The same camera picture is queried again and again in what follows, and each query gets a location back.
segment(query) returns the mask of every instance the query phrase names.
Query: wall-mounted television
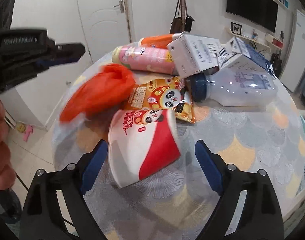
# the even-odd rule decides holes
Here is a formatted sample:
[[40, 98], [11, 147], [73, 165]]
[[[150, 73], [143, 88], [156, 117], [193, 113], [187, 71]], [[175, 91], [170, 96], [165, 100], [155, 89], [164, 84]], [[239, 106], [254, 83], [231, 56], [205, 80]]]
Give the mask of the wall-mounted television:
[[275, 32], [278, 4], [274, 0], [227, 0], [226, 11]]

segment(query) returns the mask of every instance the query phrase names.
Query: table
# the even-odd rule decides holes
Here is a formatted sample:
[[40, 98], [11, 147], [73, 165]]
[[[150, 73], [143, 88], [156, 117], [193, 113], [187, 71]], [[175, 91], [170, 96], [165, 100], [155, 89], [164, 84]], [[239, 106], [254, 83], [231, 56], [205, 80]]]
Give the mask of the table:
[[[89, 67], [67, 91], [62, 107], [101, 65], [111, 62], [111, 53]], [[135, 73], [137, 83], [168, 77]], [[118, 189], [106, 161], [93, 188], [84, 199], [102, 231], [110, 239], [195, 239], [204, 227], [219, 196], [213, 192], [194, 154], [203, 139], [209, 149], [240, 170], [265, 169], [275, 188], [282, 214], [286, 214], [303, 175], [305, 137], [299, 112], [291, 96], [276, 79], [277, 99], [266, 107], [223, 107], [213, 100], [195, 103], [196, 123], [178, 121], [182, 156], [158, 173], [134, 185]], [[54, 128], [56, 170], [76, 163], [92, 151], [100, 139], [107, 140], [116, 109], [92, 120], [78, 118]], [[228, 232], [238, 224], [245, 200], [237, 206]]]

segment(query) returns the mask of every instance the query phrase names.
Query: tablecloth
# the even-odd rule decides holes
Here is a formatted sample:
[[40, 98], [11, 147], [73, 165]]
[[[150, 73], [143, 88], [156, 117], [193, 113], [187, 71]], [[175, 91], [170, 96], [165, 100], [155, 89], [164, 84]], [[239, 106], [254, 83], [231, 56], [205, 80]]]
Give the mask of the tablecloth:
[[[89, 67], [67, 91], [62, 107], [81, 84], [108, 62], [111, 53]], [[134, 76], [137, 83], [168, 77], [145, 72], [135, 72]], [[265, 169], [282, 214], [286, 214], [303, 175], [305, 137], [294, 101], [278, 79], [274, 82], [278, 87], [277, 98], [266, 107], [224, 107], [211, 99], [195, 103], [196, 123], [177, 122], [181, 157], [138, 183], [118, 189], [106, 161], [84, 199], [107, 238], [196, 238], [219, 200], [194, 154], [195, 143], [200, 139], [226, 163], [234, 163], [240, 170]], [[76, 163], [100, 139], [107, 139], [116, 110], [110, 109], [91, 120], [79, 117], [69, 125], [57, 121], [53, 134], [56, 170]], [[227, 233], [236, 229], [245, 196], [242, 192]]]

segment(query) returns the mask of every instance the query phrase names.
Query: butterfly picture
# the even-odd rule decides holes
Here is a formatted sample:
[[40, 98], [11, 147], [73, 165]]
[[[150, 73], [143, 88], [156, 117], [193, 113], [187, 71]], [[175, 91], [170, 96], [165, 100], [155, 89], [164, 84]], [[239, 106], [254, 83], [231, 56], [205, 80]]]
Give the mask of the butterfly picture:
[[238, 23], [231, 23], [230, 30], [233, 34], [241, 35], [242, 33], [242, 26]]

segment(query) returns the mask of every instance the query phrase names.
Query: red and white paper cup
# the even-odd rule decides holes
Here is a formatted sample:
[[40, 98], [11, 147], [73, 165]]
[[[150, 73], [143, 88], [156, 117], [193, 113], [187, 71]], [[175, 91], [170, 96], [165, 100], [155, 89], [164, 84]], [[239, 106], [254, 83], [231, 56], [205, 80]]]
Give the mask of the red and white paper cup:
[[108, 161], [119, 188], [149, 177], [180, 157], [172, 109], [119, 110], [108, 139]]

